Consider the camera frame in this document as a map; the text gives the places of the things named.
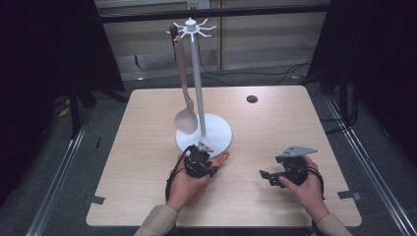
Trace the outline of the black metal stand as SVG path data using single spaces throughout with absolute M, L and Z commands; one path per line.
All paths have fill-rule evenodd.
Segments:
M 92 95 L 94 90 L 97 90 L 120 102 L 128 101 L 126 96 L 120 95 L 114 90 L 101 86 L 92 80 L 83 78 L 72 79 L 68 88 L 72 120 L 72 139 L 76 137 L 82 128 L 78 101 L 80 100 L 84 107 L 94 107 L 96 105 L 96 99 Z
M 330 109 L 335 112 L 333 118 L 324 119 L 324 122 L 335 121 L 339 127 L 326 131 L 326 134 L 347 132 L 357 119 L 357 102 L 352 98 L 352 105 L 348 106 L 348 80 L 342 66 L 330 65 L 315 72 L 309 72 L 299 83 L 306 86 L 318 82 L 320 92 L 329 102 Z

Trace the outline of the black horizontal bar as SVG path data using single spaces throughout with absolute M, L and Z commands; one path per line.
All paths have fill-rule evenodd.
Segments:
M 145 22 L 159 20 L 177 20 L 188 18 L 214 18 L 214 17 L 235 17 L 235 16 L 258 16 L 274 14 L 299 14 L 299 13 L 318 13 L 328 12 L 330 4 L 314 5 L 290 5 L 273 7 L 253 7 L 253 8 L 227 8 L 211 10 L 184 10 L 173 12 L 155 12 L 140 14 L 110 14 L 100 15 L 98 20 L 101 23 L 127 23 Z

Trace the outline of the person's left hand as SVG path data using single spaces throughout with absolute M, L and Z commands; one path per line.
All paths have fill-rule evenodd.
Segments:
M 173 208 L 176 212 L 180 212 L 191 200 L 200 194 L 199 190 L 205 187 L 209 180 L 209 174 L 201 178 L 191 177 L 185 170 L 184 161 L 181 161 L 175 171 L 166 205 Z

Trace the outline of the metal floor rail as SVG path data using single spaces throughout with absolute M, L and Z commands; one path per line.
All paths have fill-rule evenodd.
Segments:
M 376 192 L 384 203 L 388 213 L 393 219 L 394 223 L 398 227 L 402 236 L 417 236 L 417 228 L 411 222 L 405 209 L 398 201 L 397 197 L 391 191 L 387 182 L 384 180 L 380 171 L 372 161 L 370 155 L 365 150 L 360 139 L 357 137 L 351 126 L 348 126 L 341 117 L 341 108 L 338 106 L 336 101 L 331 97 L 326 97 L 326 103 L 332 114 L 336 119 L 336 122 L 341 129 L 346 140 L 349 142 L 356 157 L 361 163 L 364 171 L 368 175 L 371 183 L 373 184 Z
M 72 162 L 76 157 L 79 150 L 79 146 L 84 138 L 87 125 L 92 115 L 92 109 L 89 109 L 83 119 L 80 130 L 76 136 L 70 141 L 68 148 L 63 156 L 60 166 L 53 178 L 53 181 L 43 198 L 43 201 L 36 211 L 36 214 L 30 224 L 30 227 L 26 233 L 26 236 L 42 236 L 45 226 L 49 220 L 51 212 L 53 211 L 55 204 L 58 200 L 61 189 L 64 185 L 65 179 L 71 168 Z

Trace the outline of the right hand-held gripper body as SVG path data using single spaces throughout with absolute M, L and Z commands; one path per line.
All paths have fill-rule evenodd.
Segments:
M 275 158 L 284 167 L 284 172 L 281 173 L 281 176 L 284 176 L 297 186 L 303 184 L 308 176 L 307 162 L 304 159 L 304 155 L 315 152 L 317 150 L 310 147 L 290 146 L 286 148 Z

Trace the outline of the white utensil stand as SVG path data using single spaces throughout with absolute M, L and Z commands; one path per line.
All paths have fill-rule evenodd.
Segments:
M 205 28 L 204 24 L 206 22 L 207 20 L 198 23 L 193 18 L 189 18 L 185 21 L 183 26 L 178 25 L 177 23 L 173 24 L 178 28 L 178 36 L 180 36 L 181 39 L 183 37 L 188 37 L 190 41 L 191 63 L 197 100 L 194 102 L 194 110 L 198 119 L 198 128 L 191 135 L 186 135 L 176 129 L 176 143 L 181 150 L 184 150 L 190 145 L 197 146 L 204 144 L 211 149 L 210 155 L 215 159 L 229 148 L 233 134 L 231 126 L 225 119 L 218 115 L 205 112 L 198 36 L 207 37 L 207 35 L 204 34 L 204 30 L 215 29 L 215 26 Z

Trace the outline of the beige ladle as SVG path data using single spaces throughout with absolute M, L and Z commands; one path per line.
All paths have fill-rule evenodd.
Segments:
M 176 129 L 186 135 L 193 134 L 198 128 L 198 119 L 194 110 L 194 101 L 188 92 L 188 81 L 185 64 L 185 51 L 180 36 L 173 39 L 179 78 L 186 107 L 174 118 Z

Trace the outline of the wall socket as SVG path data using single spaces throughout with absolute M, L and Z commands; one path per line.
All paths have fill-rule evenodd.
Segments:
M 209 0 L 187 0 L 189 10 L 206 10 L 210 8 Z

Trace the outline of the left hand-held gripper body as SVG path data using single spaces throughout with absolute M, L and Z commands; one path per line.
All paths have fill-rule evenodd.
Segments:
M 206 145 L 190 145 L 186 148 L 187 156 L 184 159 L 186 172 L 193 178 L 210 176 L 211 162 L 207 162 L 211 149 Z

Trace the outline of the person's right hand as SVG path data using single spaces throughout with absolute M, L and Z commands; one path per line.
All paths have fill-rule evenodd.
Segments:
M 324 202 L 321 181 L 317 175 L 309 172 L 307 179 L 300 186 L 295 185 L 285 177 L 279 177 L 278 180 L 297 198 L 300 205 L 316 224 L 330 215 Z

